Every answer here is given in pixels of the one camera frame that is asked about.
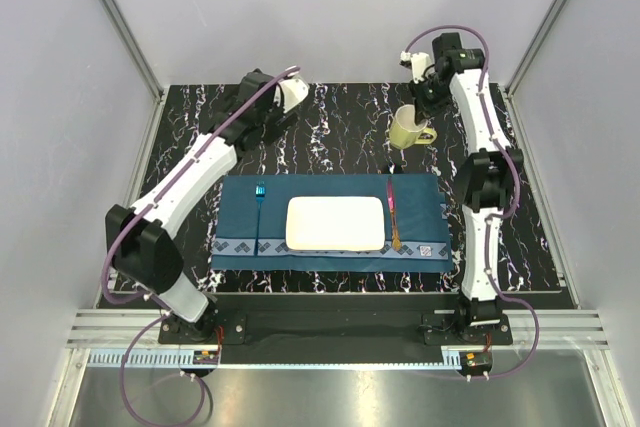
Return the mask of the yellow-green ceramic mug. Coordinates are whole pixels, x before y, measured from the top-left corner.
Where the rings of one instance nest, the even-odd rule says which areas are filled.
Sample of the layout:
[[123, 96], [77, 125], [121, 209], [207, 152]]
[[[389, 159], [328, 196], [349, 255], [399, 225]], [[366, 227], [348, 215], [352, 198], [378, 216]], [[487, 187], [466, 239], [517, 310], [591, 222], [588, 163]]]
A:
[[405, 104], [399, 107], [393, 117], [388, 138], [392, 147], [404, 150], [414, 145], [431, 145], [437, 139], [437, 132], [427, 121], [415, 123], [415, 107]]

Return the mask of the blue fork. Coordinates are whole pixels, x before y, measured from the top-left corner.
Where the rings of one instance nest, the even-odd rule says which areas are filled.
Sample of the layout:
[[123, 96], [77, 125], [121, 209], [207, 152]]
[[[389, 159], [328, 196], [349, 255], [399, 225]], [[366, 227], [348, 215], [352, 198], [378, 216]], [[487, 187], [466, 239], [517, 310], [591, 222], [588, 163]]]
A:
[[256, 184], [255, 188], [255, 199], [257, 204], [257, 214], [256, 214], [256, 228], [255, 228], [255, 237], [254, 237], [254, 249], [253, 255], [257, 256], [259, 253], [259, 237], [260, 237], [260, 222], [261, 222], [261, 211], [262, 204], [264, 202], [266, 196], [266, 187], [263, 181], [259, 181]]

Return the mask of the white rectangular plate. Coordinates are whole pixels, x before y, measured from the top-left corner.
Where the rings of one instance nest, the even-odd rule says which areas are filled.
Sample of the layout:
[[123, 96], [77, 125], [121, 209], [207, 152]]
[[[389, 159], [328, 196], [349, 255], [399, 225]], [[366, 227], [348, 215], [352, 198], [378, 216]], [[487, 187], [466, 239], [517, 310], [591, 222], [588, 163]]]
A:
[[367, 196], [306, 196], [287, 207], [285, 242], [303, 252], [370, 252], [384, 246], [380, 199]]

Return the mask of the blue cloth placemat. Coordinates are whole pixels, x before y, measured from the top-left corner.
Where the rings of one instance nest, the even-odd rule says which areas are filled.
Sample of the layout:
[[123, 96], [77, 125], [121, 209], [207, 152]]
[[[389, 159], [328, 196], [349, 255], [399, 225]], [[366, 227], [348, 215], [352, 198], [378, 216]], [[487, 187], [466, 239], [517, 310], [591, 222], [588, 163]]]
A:
[[[381, 200], [392, 178], [402, 248], [392, 248], [390, 213], [385, 217], [386, 243], [370, 252], [294, 251], [285, 242], [289, 201], [306, 196], [367, 196]], [[257, 204], [255, 188], [266, 187], [262, 204], [259, 253], [253, 255]], [[418, 272], [452, 269], [446, 199], [431, 174], [228, 176], [222, 186], [212, 266], [216, 270]]]

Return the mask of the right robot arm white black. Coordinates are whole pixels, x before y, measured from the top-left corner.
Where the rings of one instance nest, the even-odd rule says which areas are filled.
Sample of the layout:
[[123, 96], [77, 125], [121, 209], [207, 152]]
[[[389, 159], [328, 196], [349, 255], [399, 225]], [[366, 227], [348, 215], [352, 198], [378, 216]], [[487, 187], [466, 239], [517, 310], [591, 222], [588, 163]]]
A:
[[445, 333], [466, 343], [485, 344], [500, 328], [499, 234], [519, 204], [522, 153], [499, 126], [489, 89], [489, 49], [468, 49], [463, 27], [432, 29], [431, 55], [406, 51], [412, 71], [414, 120], [421, 124], [457, 107], [468, 157], [454, 178], [454, 197], [465, 221], [466, 265], [452, 322]]

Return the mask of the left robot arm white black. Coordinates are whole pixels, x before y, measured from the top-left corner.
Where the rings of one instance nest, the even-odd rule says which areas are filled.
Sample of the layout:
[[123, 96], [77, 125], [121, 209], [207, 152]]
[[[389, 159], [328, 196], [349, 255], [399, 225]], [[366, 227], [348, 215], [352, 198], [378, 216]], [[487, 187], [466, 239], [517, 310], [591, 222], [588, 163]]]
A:
[[175, 237], [196, 204], [244, 154], [277, 140], [296, 122], [295, 110], [309, 94], [299, 71], [292, 66], [275, 76], [259, 69], [247, 73], [226, 95], [211, 127], [198, 134], [163, 180], [131, 206], [109, 209], [101, 272], [108, 302], [127, 301], [109, 290], [109, 272], [115, 270], [137, 286], [131, 299], [150, 299], [160, 307], [163, 324], [195, 343], [216, 336], [216, 303], [185, 274]]

